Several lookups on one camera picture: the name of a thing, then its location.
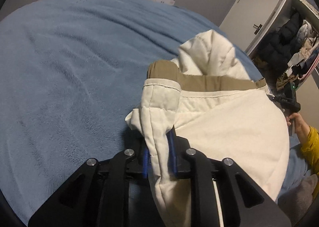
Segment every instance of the hand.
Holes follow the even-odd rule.
[[[308,141],[308,135],[310,132],[309,125],[306,124],[299,113],[293,113],[289,117],[286,117],[287,126],[291,125],[291,119],[295,120],[295,133],[297,134],[300,143],[306,143]]]

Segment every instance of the dark puffer jacket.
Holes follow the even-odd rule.
[[[296,12],[278,32],[266,35],[258,46],[260,59],[270,65],[276,78],[285,72],[291,57],[302,47],[295,38],[302,22],[303,17]]]

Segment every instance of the door handle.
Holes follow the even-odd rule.
[[[258,25],[254,25],[253,27],[255,27],[257,30],[254,32],[255,33],[255,35],[257,35],[258,33],[259,33],[259,31],[260,31],[260,29],[262,28],[262,24],[260,24],[259,26]]]

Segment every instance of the brown waistband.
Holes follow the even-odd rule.
[[[173,80],[180,84],[182,90],[194,92],[248,90],[266,86],[265,79],[253,82],[228,76],[185,75],[179,71],[175,63],[168,60],[152,63],[148,68],[147,78]]]

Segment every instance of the person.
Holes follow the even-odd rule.
[[[287,126],[295,120],[295,133],[301,144],[301,153],[308,162],[312,175],[304,177],[301,183],[278,198],[278,206],[296,225],[305,215],[319,193],[319,133],[309,126],[301,114],[293,113],[286,117]]]

